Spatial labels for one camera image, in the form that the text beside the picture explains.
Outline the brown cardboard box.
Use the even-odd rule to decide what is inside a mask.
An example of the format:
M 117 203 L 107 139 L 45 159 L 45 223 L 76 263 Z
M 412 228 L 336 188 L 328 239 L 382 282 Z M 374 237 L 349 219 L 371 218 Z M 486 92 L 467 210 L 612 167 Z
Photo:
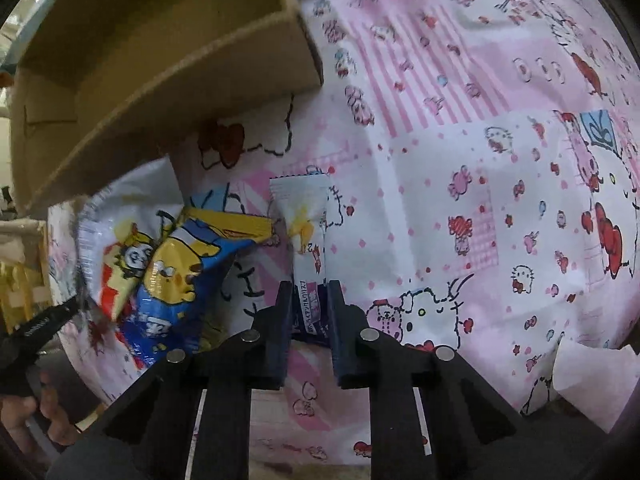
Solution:
M 206 119 L 322 81 L 298 0 L 55 0 L 14 74 L 16 209 L 96 192 Z

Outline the blue yellow snack bag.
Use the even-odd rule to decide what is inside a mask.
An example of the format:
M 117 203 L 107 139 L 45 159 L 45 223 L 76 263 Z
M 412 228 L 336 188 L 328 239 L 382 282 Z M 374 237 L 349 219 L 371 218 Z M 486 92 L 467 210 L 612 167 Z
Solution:
M 272 235 L 272 220 L 251 214 L 188 207 L 154 250 L 119 324 L 136 364 L 148 368 L 171 350 L 201 349 L 206 311 L 235 255 Z

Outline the pink cartoon bed sheet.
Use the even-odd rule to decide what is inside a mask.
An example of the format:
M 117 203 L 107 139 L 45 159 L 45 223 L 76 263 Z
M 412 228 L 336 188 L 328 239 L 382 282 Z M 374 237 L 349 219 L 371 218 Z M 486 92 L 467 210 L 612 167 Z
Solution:
M 598 0 L 300 0 L 324 83 L 206 119 L 172 164 L 194 206 L 273 218 L 204 338 L 292 273 L 270 192 L 325 174 L 326 277 L 404 346 L 458 350 L 517 410 L 554 398 L 562 338 L 639 316 L 639 70 Z

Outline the white stick snack packet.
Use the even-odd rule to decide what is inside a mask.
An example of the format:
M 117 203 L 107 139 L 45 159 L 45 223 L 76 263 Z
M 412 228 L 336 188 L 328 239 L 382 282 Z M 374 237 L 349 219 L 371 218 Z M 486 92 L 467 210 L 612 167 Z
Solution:
M 320 287 L 326 284 L 326 206 L 329 178 L 325 174 L 278 177 L 270 192 L 291 244 L 292 273 L 299 309 L 294 327 L 305 339 L 328 340 L 328 315 Z

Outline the white red snack bag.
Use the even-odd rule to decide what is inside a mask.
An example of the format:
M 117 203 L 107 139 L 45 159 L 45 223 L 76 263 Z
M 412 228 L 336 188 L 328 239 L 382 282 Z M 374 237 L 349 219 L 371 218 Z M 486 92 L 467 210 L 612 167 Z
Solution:
M 82 207 L 80 268 L 89 295 L 111 321 L 122 314 L 183 206 L 174 167 L 163 157 L 127 172 Z

